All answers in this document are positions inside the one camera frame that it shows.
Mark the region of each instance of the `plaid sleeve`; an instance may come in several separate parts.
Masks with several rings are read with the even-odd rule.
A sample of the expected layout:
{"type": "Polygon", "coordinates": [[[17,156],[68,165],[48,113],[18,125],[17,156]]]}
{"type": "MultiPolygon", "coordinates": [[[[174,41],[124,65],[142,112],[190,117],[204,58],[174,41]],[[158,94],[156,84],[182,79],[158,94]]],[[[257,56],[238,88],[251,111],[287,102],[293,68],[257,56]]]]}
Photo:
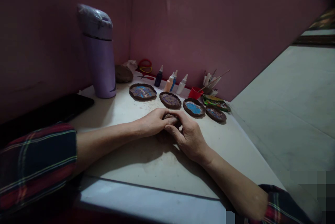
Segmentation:
{"type": "Polygon", "coordinates": [[[313,224],[305,212],[295,203],[290,194],[273,185],[259,185],[268,193],[268,207],[263,221],[245,219],[250,224],[313,224]]]}
{"type": "Polygon", "coordinates": [[[77,160],[67,123],[33,131],[0,151],[0,218],[62,188],[77,160]]]}

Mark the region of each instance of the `hand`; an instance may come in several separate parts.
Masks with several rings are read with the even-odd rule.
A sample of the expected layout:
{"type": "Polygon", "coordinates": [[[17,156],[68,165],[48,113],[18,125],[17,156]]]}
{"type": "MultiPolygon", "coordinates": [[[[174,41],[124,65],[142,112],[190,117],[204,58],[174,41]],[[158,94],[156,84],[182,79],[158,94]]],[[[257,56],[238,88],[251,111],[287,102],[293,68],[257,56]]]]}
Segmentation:
{"type": "Polygon", "coordinates": [[[187,157],[201,165],[210,163],[212,149],[203,138],[198,123],[186,116],[183,111],[171,110],[169,113],[178,116],[183,125],[182,133],[173,125],[165,126],[165,130],[174,137],[180,149],[187,157]]]}
{"type": "Polygon", "coordinates": [[[169,124],[177,123],[176,118],[167,118],[162,120],[163,116],[168,113],[168,109],[154,109],[146,116],[134,121],[138,127],[140,137],[150,137],[164,130],[169,124]]]}

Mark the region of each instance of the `thermos lid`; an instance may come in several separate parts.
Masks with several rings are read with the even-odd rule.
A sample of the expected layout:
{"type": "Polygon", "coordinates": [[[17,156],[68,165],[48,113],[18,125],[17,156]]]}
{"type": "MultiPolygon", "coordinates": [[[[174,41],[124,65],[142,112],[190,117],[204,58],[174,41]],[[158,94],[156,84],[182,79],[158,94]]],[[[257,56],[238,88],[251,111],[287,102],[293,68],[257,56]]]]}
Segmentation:
{"type": "Polygon", "coordinates": [[[112,40],[113,23],[105,12],[84,4],[78,4],[77,19],[84,35],[97,39],[112,40]]]}

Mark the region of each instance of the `blue paint bottle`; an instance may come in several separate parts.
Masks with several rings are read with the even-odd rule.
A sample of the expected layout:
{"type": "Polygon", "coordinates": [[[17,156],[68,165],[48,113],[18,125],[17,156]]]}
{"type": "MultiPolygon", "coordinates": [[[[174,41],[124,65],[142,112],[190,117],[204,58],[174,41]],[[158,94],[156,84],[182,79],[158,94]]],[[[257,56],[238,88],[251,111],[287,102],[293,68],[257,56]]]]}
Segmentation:
{"type": "Polygon", "coordinates": [[[178,70],[176,70],[176,72],[175,72],[174,75],[173,75],[173,84],[172,84],[172,86],[171,86],[170,92],[172,91],[172,89],[173,89],[173,87],[174,87],[174,84],[176,83],[177,72],[178,72],[178,70]]]}
{"type": "Polygon", "coordinates": [[[154,84],[156,87],[160,86],[162,78],[163,78],[163,65],[161,66],[161,69],[159,70],[159,73],[156,76],[156,80],[154,84]]]}

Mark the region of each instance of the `clay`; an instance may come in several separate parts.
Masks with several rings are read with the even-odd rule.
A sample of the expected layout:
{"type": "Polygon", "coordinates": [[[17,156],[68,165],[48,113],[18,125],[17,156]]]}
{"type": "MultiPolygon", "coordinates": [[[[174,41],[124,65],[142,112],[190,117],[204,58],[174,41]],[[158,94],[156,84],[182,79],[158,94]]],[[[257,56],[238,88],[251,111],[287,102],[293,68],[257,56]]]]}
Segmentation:
{"type": "Polygon", "coordinates": [[[156,98],[157,92],[149,84],[133,84],[129,87],[129,94],[137,100],[147,101],[156,98]]]}
{"type": "Polygon", "coordinates": [[[164,119],[166,119],[166,118],[171,118],[171,117],[175,117],[175,118],[178,120],[178,122],[175,123],[174,126],[175,126],[177,129],[179,129],[180,126],[181,126],[181,121],[179,120],[179,118],[178,118],[177,116],[174,116],[174,115],[171,115],[170,113],[167,113],[167,114],[165,114],[165,115],[163,116],[162,119],[164,120],[164,119]]]}
{"type": "Polygon", "coordinates": [[[217,122],[225,122],[227,120],[227,116],[219,110],[216,106],[207,105],[206,106],[206,114],[217,122]]]}
{"type": "Polygon", "coordinates": [[[193,117],[202,117],[205,115],[205,107],[193,98],[187,98],[183,102],[184,110],[193,117]]]}
{"type": "Polygon", "coordinates": [[[115,79],[117,83],[131,82],[133,77],[133,73],[128,67],[122,65],[115,66],[115,79]]]}
{"type": "Polygon", "coordinates": [[[181,108],[180,99],[176,95],[170,92],[162,92],[159,95],[159,98],[161,102],[164,104],[164,106],[169,109],[180,109],[181,108]]]}

